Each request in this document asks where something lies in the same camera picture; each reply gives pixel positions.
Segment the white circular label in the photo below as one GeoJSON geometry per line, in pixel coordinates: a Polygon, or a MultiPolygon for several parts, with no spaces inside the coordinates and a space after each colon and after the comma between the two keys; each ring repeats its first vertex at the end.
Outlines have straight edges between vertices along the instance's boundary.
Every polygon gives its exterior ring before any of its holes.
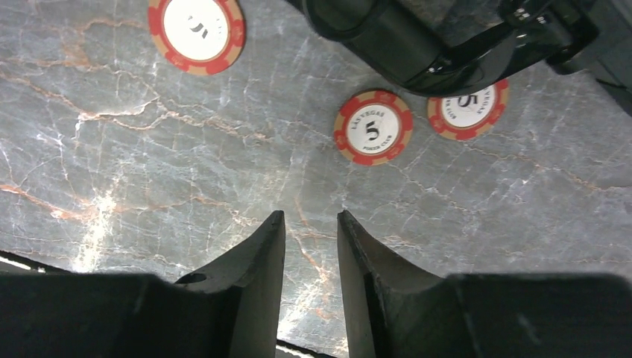
{"type": "Polygon", "coordinates": [[[163,22],[171,45],[191,60],[210,60],[228,42],[228,20],[214,0],[172,0],[163,22]]]}
{"type": "Polygon", "coordinates": [[[443,98],[441,114],[449,124],[467,128],[487,118],[495,103],[496,87],[489,86],[471,95],[443,98]]]}
{"type": "Polygon", "coordinates": [[[378,154],[395,143],[399,131],[397,114],[389,107],[372,104],[353,114],[347,125],[347,138],[355,150],[378,154]]]}

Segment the red and tan poker chip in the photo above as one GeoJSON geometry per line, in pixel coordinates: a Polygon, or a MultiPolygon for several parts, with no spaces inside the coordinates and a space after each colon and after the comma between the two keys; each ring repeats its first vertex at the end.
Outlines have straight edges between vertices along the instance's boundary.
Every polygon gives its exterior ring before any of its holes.
{"type": "Polygon", "coordinates": [[[158,51],[188,73],[222,72],[244,48],[244,16],[236,0],[149,0],[147,18],[158,51]]]}
{"type": "Polygon", "coordinates": [[[453,140],[476,138],[490,130],[509,102],[509,81],[501,80],[471,95],[428,100],[430,125],[453,140]]]}
{"type": "Polygon", "coordinates": [[[371,90],[355,95],[340,109],[334,138],[347,159],[377,166],[401,154],[412,131],[408,105],[391,92],[371,90]]]}

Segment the poker chip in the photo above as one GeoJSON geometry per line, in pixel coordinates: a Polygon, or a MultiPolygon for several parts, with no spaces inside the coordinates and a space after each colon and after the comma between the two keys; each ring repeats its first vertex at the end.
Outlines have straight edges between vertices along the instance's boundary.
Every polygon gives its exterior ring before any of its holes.
{"type": "Polygon", "coordinates": [[[406,103],[391,92],[372,90],[354,96],[340,109],[334,138],[347,159],[377,166],[401,154],[412,131],[406,103]]]}
{"type": "Polygon", "coordinates": [[[509,101],[509,81],[499,81],[471,95],[428,100],[430,125],[453,140],[476,138],[500,119],[509,101]]]}
{"type": "Polygon", "coordinates": [[[229,68],[245,42],[236,0],[149,0],[149,30],[169,62],[195,75],[229,68]]]}

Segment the gray marble tabletop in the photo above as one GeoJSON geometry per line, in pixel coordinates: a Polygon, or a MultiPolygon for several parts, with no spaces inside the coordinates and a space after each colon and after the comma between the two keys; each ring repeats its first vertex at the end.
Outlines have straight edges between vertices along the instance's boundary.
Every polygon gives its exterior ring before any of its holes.
{"type": "MultiPolygon", "coordinates": [[[[493,24],[495,2],[456,2],[410,1],[452,43],[493,24]]],[[[340,357],[343,209],[435,274],[632,277],[632,118],[589,74],[514,75],[498,125],[456,142],[429,126],[425,98],[315,36],[284,1],[241,6],[241,57],[198,77],[157,51],[145,1],[1,2],[0,250],[174,280],[284,210],[279,338],[340,357]],[[406,150],[377,167],[332,140],[338,108],[370,87],[415,116],[406,150]]]]}

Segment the robotic arm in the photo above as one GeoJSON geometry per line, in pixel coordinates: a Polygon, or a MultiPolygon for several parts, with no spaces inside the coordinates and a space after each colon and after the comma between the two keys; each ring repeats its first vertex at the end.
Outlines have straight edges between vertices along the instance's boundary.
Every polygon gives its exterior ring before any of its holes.
{"type": "Polygon", "coordinates": [[[559,74],[589,69],[632,113],[632,1],[504,0],[504,21],[447,46],[397,0],[288,0],[324,38],[423,96],[466,95],[541,60],[559,74]]]}

